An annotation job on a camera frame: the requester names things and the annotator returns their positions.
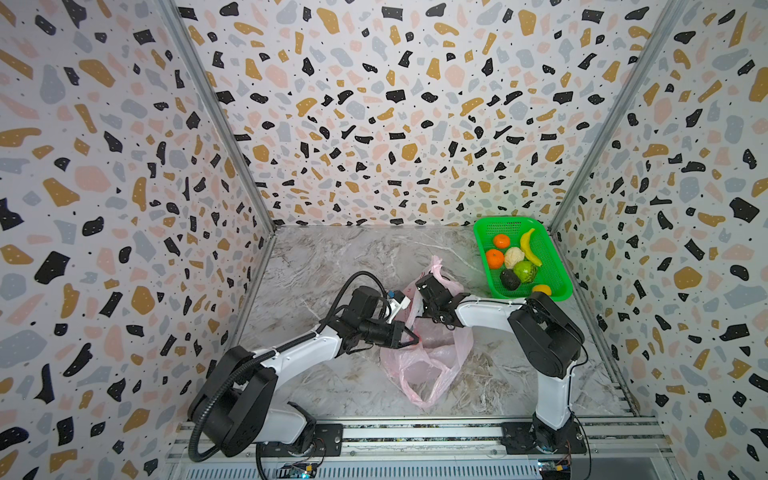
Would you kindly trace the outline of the pink plastic bag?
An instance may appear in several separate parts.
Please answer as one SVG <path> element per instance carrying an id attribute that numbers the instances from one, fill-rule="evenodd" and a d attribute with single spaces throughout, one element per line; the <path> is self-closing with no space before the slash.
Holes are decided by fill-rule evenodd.
<path id="1" fill-rule="evenodd" d="M 410 304 L 396 316 L 418 337 L 403 349 L 381 349 L 380 365 L 387 378 L 416 407 L 434 407 L 459 376 L 474 346 L 471 330 L 448 329 L 424 315 L 424 299 L 415 282 L 404 289 Z"/>

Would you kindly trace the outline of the orange tangerine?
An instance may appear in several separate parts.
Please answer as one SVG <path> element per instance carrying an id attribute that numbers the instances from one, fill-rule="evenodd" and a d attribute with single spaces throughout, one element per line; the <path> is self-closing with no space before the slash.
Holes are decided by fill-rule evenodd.
<path id="1" fill-rule="evenodd" d="M 505 266 L 505 255 L 501 250 L 489 249 L 485 252 L 485 259 L 491 270 L 502 269 Z"/>
<path id="2" fill-rule="evenodd" d="M 511 240 L 505 234 L 498 234 L 493 238 L 493 245 L 498 250 L 505 250 L 510 247 Z"/>

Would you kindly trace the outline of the dark avocado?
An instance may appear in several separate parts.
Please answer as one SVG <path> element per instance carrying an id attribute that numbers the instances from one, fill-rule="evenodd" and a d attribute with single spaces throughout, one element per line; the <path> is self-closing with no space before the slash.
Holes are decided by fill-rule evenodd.
<path id="1" fill-rule="evenodd" d="M 509 290 L 509 291 L 517 290 L 522 284 L 520 278 L 512 269 L 502 270 L 499 275 L 499 278 L 500 278 L 501 285 L 506 290 Z"/>

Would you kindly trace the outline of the white cauliflower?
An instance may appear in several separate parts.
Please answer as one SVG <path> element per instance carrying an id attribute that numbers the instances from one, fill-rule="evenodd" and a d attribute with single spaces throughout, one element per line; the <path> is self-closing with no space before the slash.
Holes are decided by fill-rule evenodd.
<path id="1" fill-rule="evenodd" d="M 507 269 L 513 269 L 515 265 L 526 260 L 524 252 L 519 247 L 508 248 L 504 255 Z"/>

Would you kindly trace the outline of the green lime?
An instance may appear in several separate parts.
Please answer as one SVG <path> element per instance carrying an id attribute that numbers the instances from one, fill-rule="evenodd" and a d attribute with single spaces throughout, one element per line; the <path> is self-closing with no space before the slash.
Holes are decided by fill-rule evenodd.
<path id="1" fill-rule="evenodd" d="M 515 265 L 512 270 L 520 278 L 522 284 L 531 284 L 536 278 L 539 267 L 525 260 Z"/>

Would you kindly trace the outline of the yellow banana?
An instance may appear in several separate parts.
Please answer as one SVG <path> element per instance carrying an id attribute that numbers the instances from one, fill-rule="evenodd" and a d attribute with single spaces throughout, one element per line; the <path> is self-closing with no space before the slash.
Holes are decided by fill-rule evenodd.
<path id="1" fill-rule="evenodd" d="M 524 233 L 520 238 L 520 249 L 524 253 L 524 256 L 527 261 L 534 264 L 536 267 L 542 266 L 541 259 L 534 253 L 532 246 L 531 246 L 531 240 L 534 232 L 536 231 L 535 228 L 531 228 L 526 233 Z"/>

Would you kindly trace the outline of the yellow red mango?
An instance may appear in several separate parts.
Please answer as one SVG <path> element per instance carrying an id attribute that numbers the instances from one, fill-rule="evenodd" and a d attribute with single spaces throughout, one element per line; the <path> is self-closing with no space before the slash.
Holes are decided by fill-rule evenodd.
<path id="1" fill-rule="evenodd" d="M 553 292 L 550 286 L 545 284 L 537 284 L 532 289 L 533 292 L 540 292 L 547 296 L 552 296 Z"/>

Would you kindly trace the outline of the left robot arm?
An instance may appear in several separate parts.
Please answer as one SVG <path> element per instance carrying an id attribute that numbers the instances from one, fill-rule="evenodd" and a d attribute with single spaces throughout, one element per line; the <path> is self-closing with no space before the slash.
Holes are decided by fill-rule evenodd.
<path id="1" fill-rule="evenodd" d="M 316 419 L 294 402 L 275 406 L 274 393 L 314 366 L 367 346 L 397 350 L 417 344 L 417 335 L 396 318 L 410 302 L 399 290 L 361 286 L 347 304 L 336 299 L 316 327 L 288 342 L 261 351 L 228 350 L 188 410 L 190 460 L 217 453 L 233 457 L 252 443 L 281 445 L 297 456 L 314 450 Z"/>

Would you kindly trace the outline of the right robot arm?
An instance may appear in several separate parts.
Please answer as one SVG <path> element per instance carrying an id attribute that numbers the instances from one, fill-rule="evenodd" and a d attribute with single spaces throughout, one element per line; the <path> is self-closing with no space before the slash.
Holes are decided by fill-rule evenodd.
<path id="1" fill-rule="evenodd" d="M 524 300 L 453 294 L 432 274 L 417 281 L 416 289 L 425 317 L 446 327 L 509 332 L 537 372 L 537 404 L 530 427 L 516 424 L 505 434 L 503 443 L 510 454 L 587 451 L 570 400 L 572 373 L 585 337 L 556 302 L 542 292 L 533 292 Z"/>

